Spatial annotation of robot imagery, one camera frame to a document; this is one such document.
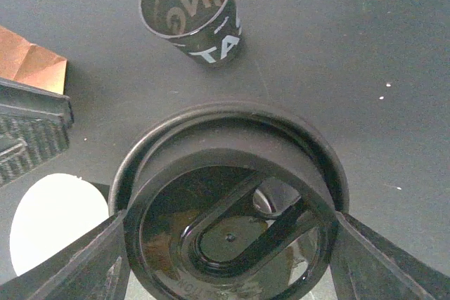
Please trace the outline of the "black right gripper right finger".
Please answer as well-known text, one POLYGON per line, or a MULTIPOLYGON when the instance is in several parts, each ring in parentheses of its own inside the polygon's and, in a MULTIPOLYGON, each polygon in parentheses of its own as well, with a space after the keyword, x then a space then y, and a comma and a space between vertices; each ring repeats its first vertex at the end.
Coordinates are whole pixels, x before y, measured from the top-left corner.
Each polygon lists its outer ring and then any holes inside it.
POLYGON ((338 212, 330 270, 338 299, 448 299, 449 276, 338 212))

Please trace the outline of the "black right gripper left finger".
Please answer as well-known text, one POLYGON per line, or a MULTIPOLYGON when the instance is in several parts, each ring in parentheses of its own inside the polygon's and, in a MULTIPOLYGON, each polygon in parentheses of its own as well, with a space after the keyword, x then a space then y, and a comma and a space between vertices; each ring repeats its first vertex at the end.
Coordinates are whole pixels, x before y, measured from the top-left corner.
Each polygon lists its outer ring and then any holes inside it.
POLYGON ((130 266, 125 210, 32 270, 1 285, 2 299, 123 299, 130 266))

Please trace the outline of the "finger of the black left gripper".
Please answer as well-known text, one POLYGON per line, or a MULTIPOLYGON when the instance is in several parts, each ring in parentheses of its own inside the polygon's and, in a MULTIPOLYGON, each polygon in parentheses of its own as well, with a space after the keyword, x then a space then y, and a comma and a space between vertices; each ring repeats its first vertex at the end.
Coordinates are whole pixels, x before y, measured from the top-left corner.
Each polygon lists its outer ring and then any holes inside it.
POLYGON ((1 186, 69 148, 70 98, 1 79, 1 186))

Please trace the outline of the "brown paper bag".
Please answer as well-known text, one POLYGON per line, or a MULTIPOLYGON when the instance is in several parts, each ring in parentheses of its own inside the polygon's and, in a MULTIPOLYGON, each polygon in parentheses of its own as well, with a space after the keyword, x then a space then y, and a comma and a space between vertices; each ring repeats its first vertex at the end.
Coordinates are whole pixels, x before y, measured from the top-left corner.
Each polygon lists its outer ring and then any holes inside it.
POLYGON ((1 77, 64 94, 68 60, 1 27, 1 77))

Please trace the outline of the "single black paper cup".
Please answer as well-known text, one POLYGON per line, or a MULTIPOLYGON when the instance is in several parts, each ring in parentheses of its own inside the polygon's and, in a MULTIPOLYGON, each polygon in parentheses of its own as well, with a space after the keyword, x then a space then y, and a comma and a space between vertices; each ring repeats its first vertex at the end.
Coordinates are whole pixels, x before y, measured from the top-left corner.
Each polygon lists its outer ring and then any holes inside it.
POLYGON ((93 184, 62 173, 43 177, 13 217, 9 247, 15 273, 32 270, 107 218, 107 202, 93 184))

